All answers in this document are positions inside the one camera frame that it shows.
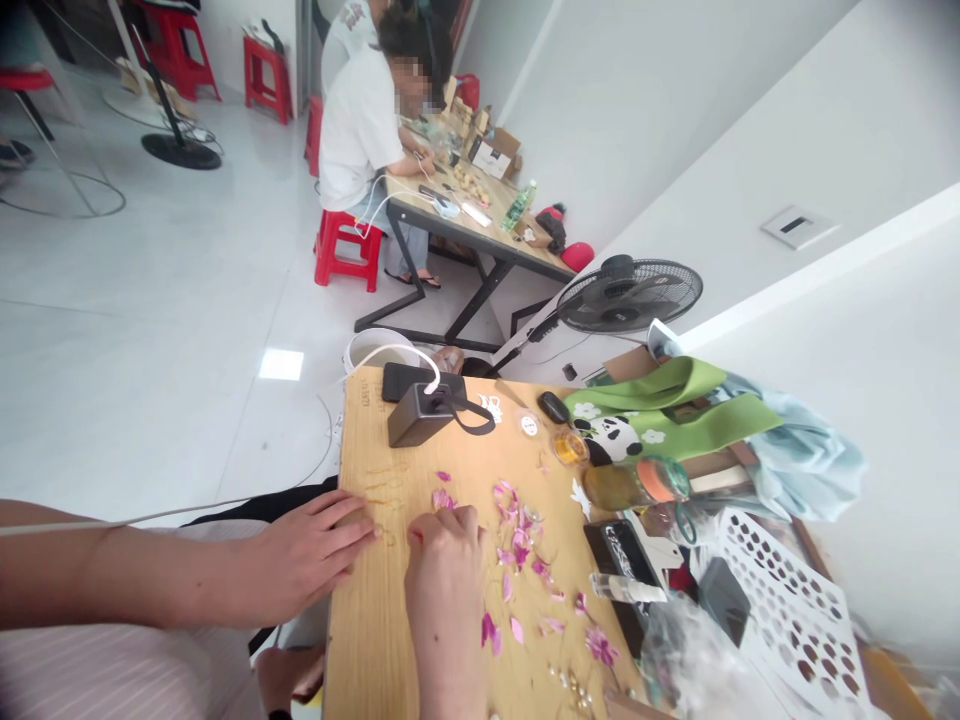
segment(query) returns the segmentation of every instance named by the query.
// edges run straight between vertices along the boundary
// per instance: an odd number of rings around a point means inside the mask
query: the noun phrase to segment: black pants
[[[333,477],[328,477],[320,485],[303,485],[302,487],[291,488],[290,490],[283,490],[278,493],[261,495],[252,500],[247,500],[232,510],[224,510],[222,513],[216,513],[215,515],[204,515],[191,523],[187,523],[184,527],[216,522],[218,520],[260,520],[262,522],[272,523],[291,510],[296,510],[301,505],[310,502],[318,495],[336,490],[338,482],[339,476],[334,475]],[[260,646],[267,641],[267,638],[270,637],[270,634],[274,630],[275,628],[263,628],[254,636],[248,645],[251,655],[260,649]],[[289,717],[286,713],[277,715],[277,718],[274,718],[274,713],[270,715],[271,720],[279,720],[280,718],[286,717]]]

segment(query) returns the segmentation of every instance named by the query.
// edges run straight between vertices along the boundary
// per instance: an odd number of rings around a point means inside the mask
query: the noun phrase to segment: black strap
[[[442,389],[437,389],[436,396],[437,397],[434,400],[436,407],[444,408],[447,410],[447,412],[452,413],[453,418],[457,421],[457,424],[471,435],[489,435],[497,426],[496,421],[493,419],[493,413],[486,408],[480,407],[476,403],[470,402],[466,398],[459,398],[456,395],[450,395],[444,392]],[[484,418],[486,422],[477,427],[464,425],[463,420],[460,419],[460,414],[457,412],[457,410],[467,410],[472,412],[473,414]]]

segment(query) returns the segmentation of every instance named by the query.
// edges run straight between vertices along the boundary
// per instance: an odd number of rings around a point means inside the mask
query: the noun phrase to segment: white sticker
[[[537,421],[529,415],[524,415],[520,419],[520,427],[523,428],[523,431],[530,437],[535,437],[537,434]]]

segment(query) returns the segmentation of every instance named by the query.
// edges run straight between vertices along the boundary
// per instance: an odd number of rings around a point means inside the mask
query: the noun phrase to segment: green bottle
[[[500,223],[500,228],[506,232],[513,232],[517,223],[523,218],[523,214],[533,205],[533,199],[536,194],[537,181],[531,180],[530,184],[517,195],[517,199],[513,201],[513,205],[507,210],[507,216],[503,219],[503,222]]]

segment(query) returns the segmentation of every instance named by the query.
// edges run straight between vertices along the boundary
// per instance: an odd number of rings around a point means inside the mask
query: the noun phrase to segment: electric fan
[[[589,335],[627,335],[659,319],[670,322],[694,306],[703,293],[696,272],[670,260],[634,260],[614,255],[560,295],[556,309],[527,338],[481,377],[499,377],[527,343],[537,343],[562,322]]]

